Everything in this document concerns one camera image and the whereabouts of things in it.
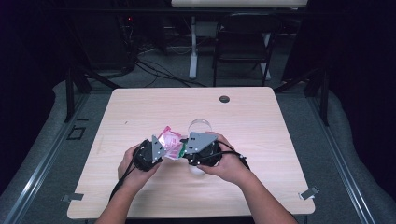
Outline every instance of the dark background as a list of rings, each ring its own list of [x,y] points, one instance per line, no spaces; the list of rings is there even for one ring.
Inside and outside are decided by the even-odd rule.
[[[394,5],[391,1],[338,2],[310,1],[311,11],[345,11],[351,17],[342,24],[303,21],[284,78],[297,77],[317,66],[329,50],[329,43],[335,38],[343,40],[328,70],[331,90],[343,104],[361,160],[396,200]],[[87,67],[92,62],[81,49],[82,43],[70,36],[70,27],[41,14],[35,1],[8,0],[0,4],[3,192],[48,118],[55,97],[52,87],[64,80],[70,62]],[[123,53],[120,49],[120,63],[126,59]]]

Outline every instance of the table top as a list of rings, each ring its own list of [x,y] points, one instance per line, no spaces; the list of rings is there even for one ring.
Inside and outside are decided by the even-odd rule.
[[[230,102],[222,103],[226,95]],[[70,218],[97,218],[116,185],[125,150],[169,126],[188,134],[206,119],[247,157],[250,169],[292,214],[311,214],[312,199],[274,92],[270,88],[164,88],[113,91],[75,193]],[[185,159],[164,158],[134,198],[128,217],[249,216],[242,191],[213,175],[194,175]]]
[[[172,0],[173,7],[305,7],[307,0]]]

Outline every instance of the hand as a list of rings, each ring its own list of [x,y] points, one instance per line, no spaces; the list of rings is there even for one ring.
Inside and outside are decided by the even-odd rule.
[[[219,146],[221,151],[231,151],[230,148],[222,143],[227,144],[232,147],[228,140],[219,133],[211,133],[218,136]],[[223,154],[218,165],[210,167],[204,165],[198,165],[199,169],[203,170],[205,173],[210,175],[217,175],[221,179],[234,183],[237,186],[243,183],[243,180],[248,175],[252,175],[248,168],[239,160],[239,158],[234,154]]]
[[[139,146],[136,145],[134,147],[130,147],[128,150],[125,151],[125,155],[123,157],[122,162],[119,165],[119,179],[125,174],[126,169],[128,168],[129,164],[134,155],[134,150]],[[145,186],[146,182],[157,172],[158,168],[160,167],[161,163],[156,164],[151,170],[148,172],[141,171],[139,169],[135,169],[134,165],[131,166],[129,171],[132,172],[128,174],[121,186],[122,189],[128,189],[133,193],[137,193],[139,190]]]

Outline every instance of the person's right hand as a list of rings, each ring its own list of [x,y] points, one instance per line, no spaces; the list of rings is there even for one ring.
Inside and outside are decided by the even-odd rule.
[[[228,146],[232,147],[228,140],[222,134],[212,132],[210,132],[210,134],[215,134],[218,136],[221,151],[231,151],[230,148],[222,144],[225,143]],[[245,167],[245,165],[234,154],[223,154],[221,160],[216,166],[210,167],[205,165],[198,165],[197,167],[207,174],[217,175],[221,179],[234,183],[237,186],[243,183],[245,177],[252,174],[249,169]]]

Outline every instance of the gray carpet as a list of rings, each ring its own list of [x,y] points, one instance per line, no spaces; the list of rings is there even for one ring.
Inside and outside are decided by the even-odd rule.
[[[275,54],[270,66],[272,75],[267,86],[279,86],[284,64],[289,54],[292,39],[282,36],[277,41]],[[210,45],[202,44],[199,48],[198,78],[194,81],[206,86],[211,86],[213,71],[210,67]],[[149,51],[139,56],[139,59],[150,63],[157,69],[161,69],[155,63],[161,64],[177,77],[188,80],[190,52],[177,54],[169,50],[164,56],[157,50]],[[219,75],[224,76],[229,72],[229,66],[221,67]],[[250,71],[249,66],[235,66],[233,72],[236,77],[219,81],[220,86],[260,86],[260,70]],[[240,74],[250,79],[235,81]],[[127,76],[112,78],[115,83],[127,88],[146,87],[155,79],[140,68]],[[100,120],[105,112],[106,104],[110,96],[110,89],[96,80],[90,80],[93,91],[88,96],[82,110],[77,114],[71,126],[85,128],[80,140],[67,140],[64,138],[60,145],[59,154],[51,166],[44,182],[23,216],[21,223],[84,223],[84,220],[71,220],[67,217],[68,203],[61,202],[65,194],[74,192],[79,176],[84,166],[95,137]],[[158,87],[183,87],[180,82],[157,78],[149,85],[151,88]],[[320,193],[314,202],[316,211],[308,217],[308,223],[361,223],[356,209],[350,200],[347,189],[340,177],[331,153],[330,145],[325,134],[321,130],[318,120],[315,118],[316,111],[312,110],[308,100],[301,92],[304,83],[293,88],[287,93],[276,95],[290,132],[291,140],[296,149],[304,175],[309,187],[317,186]],[[51,149],[54,139],[63,127],[65,118],[65,92],[64,83],[54,88],[57,98],[49,119],[42,132],[38,136],[35,145],[27,156],[21,169],[16,174],[5,193],[0,198],[1,222],[4,222],[10,209],[18,200],[23,188],[33,174],[41,159]],[[331,94],[329,104],[329,122],[332,133],[342,150],[348,167],[355,180],[367,206],[375,217],[376,223],[396,223],[396,203],[375,183],[370,173],[360,162],[353,148],[351,133],[347,118],[337,98]],[[299,223],[304,223],[303,217],[296,217]],[[167,220],[135,220],[133,223],[250,223],[249,218],[234,219],[167,219]]]

